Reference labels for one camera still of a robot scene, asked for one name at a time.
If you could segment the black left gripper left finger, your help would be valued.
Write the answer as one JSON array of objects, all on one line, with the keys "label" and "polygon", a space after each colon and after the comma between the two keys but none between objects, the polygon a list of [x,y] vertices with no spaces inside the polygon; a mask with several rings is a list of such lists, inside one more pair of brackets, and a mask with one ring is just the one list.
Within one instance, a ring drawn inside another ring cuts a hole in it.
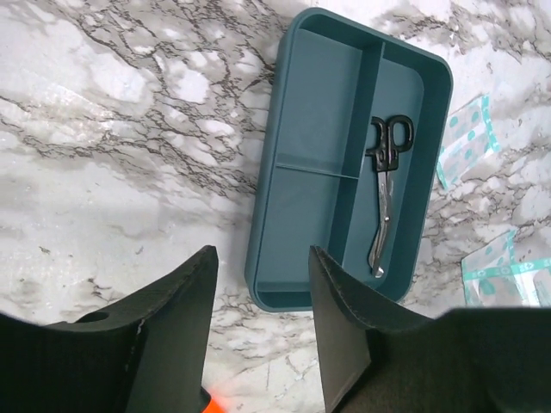
[{"label": "black left gripper left finger", "polygon": [[219,260],[169,274],[73,323],[1,317],[4,412],[199,412]]}]

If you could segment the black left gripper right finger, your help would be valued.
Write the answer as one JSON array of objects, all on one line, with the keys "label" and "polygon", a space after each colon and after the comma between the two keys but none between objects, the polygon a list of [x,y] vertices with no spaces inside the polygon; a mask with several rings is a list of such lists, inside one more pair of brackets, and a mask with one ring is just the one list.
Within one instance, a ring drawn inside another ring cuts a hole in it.
[{"label": "black left gripper right finger", "polygon": [[320,247],[308,267],[326,411],[549,411],[549,309],[429,318],[362,284]]}]

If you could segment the black handled scissors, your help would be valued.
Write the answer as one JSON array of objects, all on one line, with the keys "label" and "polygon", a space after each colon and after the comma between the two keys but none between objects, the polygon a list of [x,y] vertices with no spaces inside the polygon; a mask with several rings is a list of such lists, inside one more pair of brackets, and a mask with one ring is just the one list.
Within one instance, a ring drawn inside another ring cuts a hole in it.
[{"label": "black handled scissors", "polygon": [[[387,120],[374,116],[371,125],[378,132],[377,145],[365,151],[366,157],[372,157],[374,172],[377,175],[377,193],[379,205],[379,224],[371,250],[368,254],[368,264],[372,275],[380,279],[385,270],[381,266],[383,252],[387,243],[387,236],[392,216],[392,173],[399,167],[399,154],[409,151],[414,140],[414,125],[412,120],[403,114],[394,115]],[[405,130],[405,140],[398,145],[394,139],[394,127],[402,125]]]}]

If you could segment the teal divided tray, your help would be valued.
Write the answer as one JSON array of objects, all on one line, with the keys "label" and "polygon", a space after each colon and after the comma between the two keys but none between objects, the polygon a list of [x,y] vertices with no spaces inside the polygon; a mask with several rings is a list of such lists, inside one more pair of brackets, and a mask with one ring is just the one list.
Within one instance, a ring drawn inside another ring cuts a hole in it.
[{"label": "teal divided tray", "polygon": [[[412,283],[454,81],[447,62],[326,9],[291,22],[279,45],[245,280],[270,312],[312,307],[308,256],[326,250],[349,274],[398,301]],[[366,150],[373,118],[408,117],[412,148],[389,175],[391,220],[376,277],[379,224]]]}]

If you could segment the black orange highlighter marker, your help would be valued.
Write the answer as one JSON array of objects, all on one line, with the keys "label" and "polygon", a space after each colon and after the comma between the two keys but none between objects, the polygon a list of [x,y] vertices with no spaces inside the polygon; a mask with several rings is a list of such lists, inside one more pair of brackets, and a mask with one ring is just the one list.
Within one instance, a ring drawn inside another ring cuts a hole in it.
[{"label": "black orange highlighter marker", "polygon": [[226,410],[220,406],[220,404],[211,396],[211,394],[204,388],[201,388],[200,392],[200,413],[226,413]]}]

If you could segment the teal plaster sheet middle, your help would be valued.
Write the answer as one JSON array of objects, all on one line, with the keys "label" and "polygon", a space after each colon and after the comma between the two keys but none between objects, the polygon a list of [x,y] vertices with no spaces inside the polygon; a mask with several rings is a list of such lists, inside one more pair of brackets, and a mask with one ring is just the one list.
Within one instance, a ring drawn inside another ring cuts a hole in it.
[{"label": "teal plaster sheet middle", "polygon": [[464,299],[470,307],[549,307],[550,260],[515,259],[514,230],[461,260]]}]

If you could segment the teal plaster sheet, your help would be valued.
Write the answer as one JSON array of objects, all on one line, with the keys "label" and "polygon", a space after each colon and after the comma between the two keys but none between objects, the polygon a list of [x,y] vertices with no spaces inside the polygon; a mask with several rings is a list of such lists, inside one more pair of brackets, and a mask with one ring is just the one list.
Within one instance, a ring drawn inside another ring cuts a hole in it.
[{"label": "teal plaster sheet", "polygon": [[550,260],[515,259],[514,230],[461,260],[464,299],[470,307],[549,307]]},{"label": "teal plaster sheet", "polygon": [[490,96],[475,97],[446,122],[436,175],[450,190],[479,161],[500,150],[490,114]]}]

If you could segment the teal plaster sheet far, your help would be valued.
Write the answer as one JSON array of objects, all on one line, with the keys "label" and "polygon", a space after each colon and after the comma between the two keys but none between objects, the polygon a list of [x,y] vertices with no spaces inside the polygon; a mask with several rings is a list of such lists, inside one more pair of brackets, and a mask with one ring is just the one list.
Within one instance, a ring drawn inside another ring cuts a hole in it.
[{"label": "teal plaster sheet far", "polygon": [[450,190],[479,161],[500,150],[490,114],[490,96],[475,97],[446,122],[436,175]]}]

